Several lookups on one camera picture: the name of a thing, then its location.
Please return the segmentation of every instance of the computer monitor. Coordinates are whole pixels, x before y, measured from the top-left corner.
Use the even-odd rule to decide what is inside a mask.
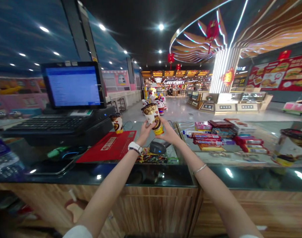
[[[41,64],[53,109],[106,108],[97,62]]]

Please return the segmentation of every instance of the plastic bottle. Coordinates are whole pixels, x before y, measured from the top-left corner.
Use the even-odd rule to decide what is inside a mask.
[[[24,171],[19,157],[11,151],[0,137],[0,178],[17,177]]]

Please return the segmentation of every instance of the person's right hand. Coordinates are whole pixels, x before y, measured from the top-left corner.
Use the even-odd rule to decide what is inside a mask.
[[[155,136],[158,139],[162,139],[165,140],[173,145],[176,145],[181,138],[179,137],[179,135],[174,131],[174,129],[171,127],[171,125],[168,123],[167,120],[165,120],[164,118],[162,118],[161,116],[158,116],[160,118],[161,123],[163,124],[164,128],[165,128],[165,134],[162,135],[157,135]]]

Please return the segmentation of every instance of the white watch strap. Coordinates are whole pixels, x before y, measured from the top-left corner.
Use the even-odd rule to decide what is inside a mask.
[[[142,152],[142,147],[140,145],[138,145],[137,143],[135,143],[134,141],[128,145],[128,150],[130,150],[130,149],[135,149],[136,151],[139,152],[139,154]]]

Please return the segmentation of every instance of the black ceiling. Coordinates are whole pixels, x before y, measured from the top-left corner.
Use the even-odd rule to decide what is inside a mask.
[[[84,6],[109,30],[142,69],[165,67],[176,30],[213,0],[82,0]],[[159,24],[164,25],[160,31]],[[182,63],[183,66],[194,66]]]

